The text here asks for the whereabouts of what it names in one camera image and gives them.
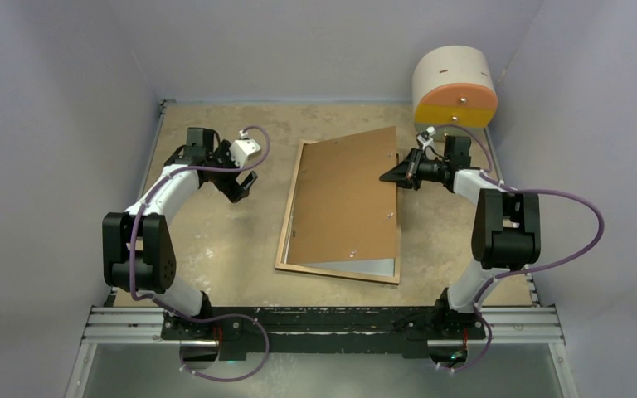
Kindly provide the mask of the brown backing board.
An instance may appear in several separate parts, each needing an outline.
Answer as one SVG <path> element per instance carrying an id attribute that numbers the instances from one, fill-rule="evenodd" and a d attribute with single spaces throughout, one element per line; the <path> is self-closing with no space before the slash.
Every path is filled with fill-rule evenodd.
<path id="1" fill-rule="evenodd" d="M 396 185 L 379 179 L 397 165 L 396 150 L 394 126 L 304 146 L 289 263 L 396 257 Z"/>

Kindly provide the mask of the black wooden picture frame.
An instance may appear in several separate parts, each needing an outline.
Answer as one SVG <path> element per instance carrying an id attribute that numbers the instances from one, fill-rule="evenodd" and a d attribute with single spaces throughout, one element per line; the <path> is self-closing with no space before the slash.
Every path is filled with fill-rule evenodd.
<path id="1" fill-rule="evenodd" d="M 299 140 L 299 146 L 297 149 L 296 159 L 294 163 L 294 170 L 293 170 L 293 174 L 291 178 L 291 183 L 289 185 L 289 195 L 288 195 L 286 207 L 284 210 L 284 219 L 283 219 L 283 223 L 280 230 L 279 247 L 275 257 L 275 270 L 285 271 L 285 272 L 295 272 L 295 273 L 301 273 L 301 274 L 312 274 L 312 275 L 331 277 L 331 278 L 357 280 L 357 281 L 364 281 L 364 282 L 370 282 L 370 283 L 398 285 L 401 279 L 401 260 L 399 257 L 396 257 L 394 259 L 392 276 L 365 274 L 365 273 L 350 272 L 350 271 L 339 270 L 339 269 L 309 267 L 305 265 L 293 265 L 287 262 L 288 253 L 289 253 L 289 244 L 292 238 L 291 226 L 293 221 L 294 199 L 295 199 L 300 164 L 301 164 L 301 160 L 303 156 L 304 147 L 306 145 L 310 145 L 313 143 L 316 143 L 316 141 L 306 140 L 306 139 Z"/>

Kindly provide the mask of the mountain landscape photo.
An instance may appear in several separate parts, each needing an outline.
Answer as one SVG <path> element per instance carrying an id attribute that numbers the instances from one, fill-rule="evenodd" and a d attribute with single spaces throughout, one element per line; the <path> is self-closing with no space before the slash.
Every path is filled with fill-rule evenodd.
<path id="1" fill-rule="evenodd" d="M 287 262 L 392 276 L 401 228 L 382 166 L 301 166 Z"/>

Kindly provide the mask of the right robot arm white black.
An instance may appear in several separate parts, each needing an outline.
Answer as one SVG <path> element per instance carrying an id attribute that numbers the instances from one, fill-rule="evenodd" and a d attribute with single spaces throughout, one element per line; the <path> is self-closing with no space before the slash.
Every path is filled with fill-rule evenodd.
<path id="1" fill-rule="evenodd" d="M 444 290 L 432 325 L 442 337 L 461 331 L 482 300 L 504 274 L 523 270 L 541 254 L 540 199 L 537 193 L 509 192 L 485 180 L 471 165 L 471 141 L 449 136 L 442 156 L 430 159 L 426 148 L 413 148 L 406 158 L 380 176 L 400 188 L 418 190 L 436 182 L 476 206 L 471 235 L 473 260 L 464 273 Z"/>

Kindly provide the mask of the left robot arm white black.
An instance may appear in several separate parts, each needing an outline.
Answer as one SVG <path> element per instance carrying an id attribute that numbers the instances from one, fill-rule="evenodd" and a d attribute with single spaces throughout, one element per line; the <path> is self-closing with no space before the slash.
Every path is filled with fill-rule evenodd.
<path id="1" fill-rule="evenodd" d="M 251 138 L 251 127 L 234 141 L 214 129 L 189 128 L 185 144 L 165 160 L 160 176 L 131 206 L 102 220 L 105 282 L 134 301 L 148 299 L 176 318 L 192 338 L 214 328 L 210 300 L 177 275 L 169 226 L 183 205 L 205 184 L 231 203 L 249 196 L 257 180 L 255 167 L 270 151 L 270 142 Z"/>

